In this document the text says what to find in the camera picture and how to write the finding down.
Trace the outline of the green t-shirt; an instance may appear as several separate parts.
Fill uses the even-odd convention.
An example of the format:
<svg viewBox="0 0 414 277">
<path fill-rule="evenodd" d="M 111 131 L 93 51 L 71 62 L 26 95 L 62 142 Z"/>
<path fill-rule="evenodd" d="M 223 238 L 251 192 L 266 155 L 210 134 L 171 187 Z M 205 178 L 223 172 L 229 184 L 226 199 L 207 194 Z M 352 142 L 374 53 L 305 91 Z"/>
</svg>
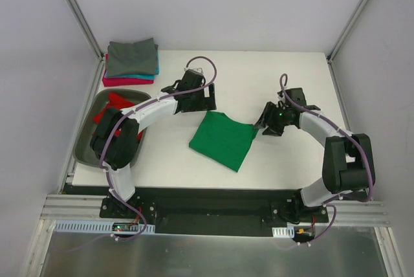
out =
<svg viewBox="0 0 414 277">
<path fill-rule="evenodd" d="M 221 112 L 209 111 L 189 142 L 189 147 L 238 172 L 258 130 L 252 124 L 232 120 Z"/>
</svg>

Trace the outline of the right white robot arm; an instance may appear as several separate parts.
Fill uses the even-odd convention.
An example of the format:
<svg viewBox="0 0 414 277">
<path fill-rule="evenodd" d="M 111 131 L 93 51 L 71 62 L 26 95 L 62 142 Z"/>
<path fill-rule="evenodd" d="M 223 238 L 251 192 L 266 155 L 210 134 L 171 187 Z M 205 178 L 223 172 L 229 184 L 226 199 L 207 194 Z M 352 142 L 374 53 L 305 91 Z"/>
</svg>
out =
<svg viewBox="0 0 414 277">
<path fill-rule="evenodd" d="M 300 87 L 278 93 L 279 101 L 267 102 L 254 124 L 264 135 L 280 137 L 288 126 L 308 133 L 324 148 L 321 178 L 297 191 L 291 214 L 304 222 L 314 214 L 314 207 L 328 203 L 335 196 L 350 197 L 367 190 L 370 200 L 375 185 L 375 167 L 368 135 L 346 131 L 329 120 L 316 105 L 309 105 Z"/>
</svg>

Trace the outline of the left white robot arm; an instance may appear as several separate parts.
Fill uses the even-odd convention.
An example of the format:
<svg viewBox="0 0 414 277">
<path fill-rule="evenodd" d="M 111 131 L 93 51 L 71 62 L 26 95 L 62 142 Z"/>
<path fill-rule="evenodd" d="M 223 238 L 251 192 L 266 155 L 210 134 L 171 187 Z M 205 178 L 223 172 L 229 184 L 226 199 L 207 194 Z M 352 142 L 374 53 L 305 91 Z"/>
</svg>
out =
<svg viewBox="0 0 414 277">
<path fill-rule="evenodd" d="M 105 172 L 109 191 L 117 200 L 114 210 L 123 218 L 132 217 L 137 203 L 131 175 L 132 160 L 139 148 L 138 134 L 167 116 L 216 109 L 215 86 L 195 69 L 153 98 L 131 107 L 105 110 L 90 141 L 90 147 Z"/>
</svg>

